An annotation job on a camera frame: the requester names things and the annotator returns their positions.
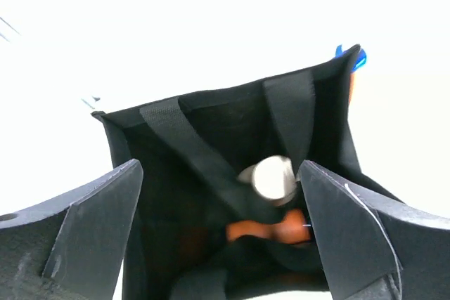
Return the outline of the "beige pump bottle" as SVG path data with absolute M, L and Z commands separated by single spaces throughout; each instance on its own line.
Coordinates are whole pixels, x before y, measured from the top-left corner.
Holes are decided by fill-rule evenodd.
M 281 155 L 249 166 L 238 174 L 237 180 L 250 184 L 260 197 L 277 207 L 290 202 L 297 191 L 291 159 Z

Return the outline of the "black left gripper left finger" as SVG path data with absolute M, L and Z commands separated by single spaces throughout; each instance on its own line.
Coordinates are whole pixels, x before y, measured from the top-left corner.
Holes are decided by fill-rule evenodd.
M 111 299 L 139 199 L 131 159 L 96 180 L 1 216 L 2 299 Z

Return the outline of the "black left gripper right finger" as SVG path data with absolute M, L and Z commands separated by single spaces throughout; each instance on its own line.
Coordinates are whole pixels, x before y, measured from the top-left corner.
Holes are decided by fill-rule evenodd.
M 300 178 L 334 299 L 448 299 L 449 219 L 310 161 Z

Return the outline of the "orange blue pump bottle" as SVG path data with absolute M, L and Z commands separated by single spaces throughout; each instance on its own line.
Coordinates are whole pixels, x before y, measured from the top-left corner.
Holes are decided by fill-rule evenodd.
M 312 241 L 311 226 L 300 209 L 287 212 L 280 223 L 265 224 L 251 220 L 231 223 L 226 226 L 225 233 L 228 241 L 234 241 L 246 235 L 283 244 Z

